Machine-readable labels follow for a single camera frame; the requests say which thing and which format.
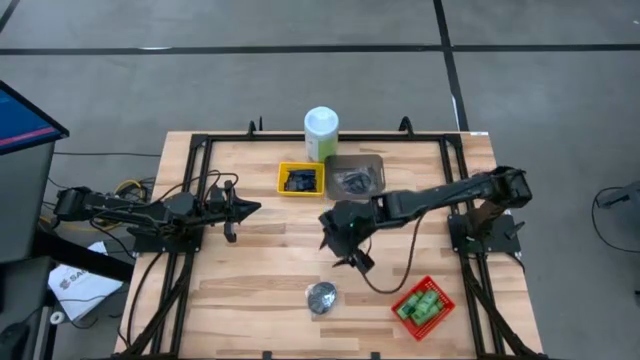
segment white container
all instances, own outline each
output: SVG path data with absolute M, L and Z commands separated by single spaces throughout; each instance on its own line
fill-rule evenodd
M 338 150 L 338 114 L 326 106 L 309 110 L 304 117 L 304 139 L 307 156 L 314 162 L 324 162 Z

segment yellow container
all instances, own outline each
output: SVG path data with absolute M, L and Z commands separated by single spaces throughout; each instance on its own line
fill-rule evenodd
M 289 178 L 290 170 L 315 170 L 317 192 L 285 191 L 284 184 Z M 280 163 L 278 170 L 278 193 L 283 196 L 322 196 L 324 194 L 324 164 L 323 163 Z

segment red basket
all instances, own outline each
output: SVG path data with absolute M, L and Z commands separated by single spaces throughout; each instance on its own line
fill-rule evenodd
M 438 296 L 440 297 L 440 301 L 442 301 L 442 303 L 444 304 L 444 307 L 438 313 L 438 315 L 422 324 L 422 326 L 416 326 L 413 321 L 411 321 L 410 317 L 402 320 L 396 310 L 400 306 L 402 306 L 402 304 L 404 304 L 404 302 L 407 301 L 407 299 L 409 299 L 409 297 L 413 293 L 417 291 L 422 291 L 423 293 L 425 293 L 427 290 L 433 290 L 437 292 Z M 440 289 L 436 282 L 431 279 L 431 276 L 425 276 L 424 279 L 422 279 L 416 286 L 414 286 L 409 293 L 405 294 L 402 299 L 398 300 L 398 302 L 396 302 L 391 307 L 391 311 L 393 311 L 393 314 L 398 318 L 398 320 L 400 320 L 404 324 L 404 327 L 407 328 L 411 336 L 413 336 L 417 341 L 420 341 L 424 339 L 424 337 L 427 336 L 427 334 L 430 333 L 431 330 L 433 330 L 442 320 L 444 320 L 444 318 L 447 317 L 447 315 L 449 315 L 451 310 L 453 310 L 453 308 L 455 307 L 456 304 L 454 304 L 453 301 L 449 299 L 447 294 L 445 294 L 444 291 Z

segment monitor screen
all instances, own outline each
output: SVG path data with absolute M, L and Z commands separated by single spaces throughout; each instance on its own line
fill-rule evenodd
M 6 84 L 0 87 L 0 154 L 55 141 L 68 132 Z

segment concrete floor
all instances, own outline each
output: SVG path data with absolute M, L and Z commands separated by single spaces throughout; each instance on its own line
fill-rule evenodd
M 443 2 L 455 45 L 640 42 L 635 0 Z M 0 33 L 0 48 L 439 41 L 428 0 L 21 0 Z M 534 200 L 517 216 L 527 222 L 524 262 L 545 351 L 638 359 L 639 255 L 605 247 L 589 211 L 600 188 L 640 179 L 640 53 L 455 59 L 470 129 L 491 133 L 500 163 L 529 172 Z M 260 115 L 268 129 L 301 130 L 319 104 L 336 109 L 344 129 L 392 130 L 404 115 L 418 130 L 457 128 L 441 53 L 1 56 L 0 78 L 70 129 L 61 151 L 159 153 L 168 130 L 245 129 Z M 61 156 L 51 176 L 106 191 L 155 175 L 157 164 Z M 612 242 L 640 248 L 629 210 L 598 212 L 598 221 Z M 62 326 L 55 359 L 108 356 L 119 320 L 106 315 L 124 300 L 89 315 L 100 321 L 82 335 Z

